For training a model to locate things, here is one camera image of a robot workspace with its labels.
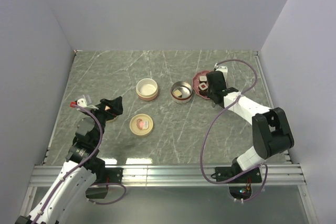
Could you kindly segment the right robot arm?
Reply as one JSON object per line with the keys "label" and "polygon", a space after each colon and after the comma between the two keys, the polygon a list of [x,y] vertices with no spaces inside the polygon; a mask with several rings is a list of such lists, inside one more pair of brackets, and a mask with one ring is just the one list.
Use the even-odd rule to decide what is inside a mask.
{"label": "right robot arm", "polygon": [[228,88],[221,71],[211,71],[206,77],[207,97],[223,108],[222,113],[234,112],[252,126],[252,147],[234,158],[227,171],[215,170],[217,183],[243,182],[254,172],[260,171],[260,166],[267,159],[294,146],[295,141],[283,109],[263,106],[237,89]]}

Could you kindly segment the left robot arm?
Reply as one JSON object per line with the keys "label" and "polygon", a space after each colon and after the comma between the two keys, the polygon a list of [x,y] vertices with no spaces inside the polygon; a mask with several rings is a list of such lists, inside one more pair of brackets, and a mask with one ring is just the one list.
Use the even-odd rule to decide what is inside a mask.
{"label": "left robot arm", "polygon": [[106,123],[123,113],[122,97],[101,99],[97,105],[82,97],[70,106],[85,117],[78,122],[65,162],[42,200],[16,223],[63,223],[82,196],[94,203],[106,196],[109,186],[122,186],[123,169],[107,168],[97,157]]}

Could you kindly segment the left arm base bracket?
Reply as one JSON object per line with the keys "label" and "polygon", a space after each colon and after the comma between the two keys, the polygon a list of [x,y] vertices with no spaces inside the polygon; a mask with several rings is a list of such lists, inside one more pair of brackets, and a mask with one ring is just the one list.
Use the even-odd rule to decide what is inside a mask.
{"label": "left arm base bracket", "polygon": [[98,177],[94,184],[104,184],[102,186],[93,186],[86,190],[88,199],[105,199],[109,191],[110,184],[121,185],[123,176],[123,168],[108,167],[102,172],[102,176]]}

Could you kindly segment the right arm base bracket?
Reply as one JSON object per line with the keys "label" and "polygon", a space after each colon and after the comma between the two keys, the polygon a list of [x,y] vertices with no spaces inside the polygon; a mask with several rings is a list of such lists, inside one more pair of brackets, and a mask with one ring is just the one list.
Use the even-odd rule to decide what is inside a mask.
{"label": "right arm base bracket", "polygon": [[[235,175],[238,175],[242,170],[238,167],[215,167],[215,173],[211,174],[211,178],[215,179],[217,182],[222,182],[228,180]],[[229,182],[229,184],[246,184],[246,183],[261,183],[262,177],[259,168],[254,168],[253,170],[239,176],[238,178]]]}

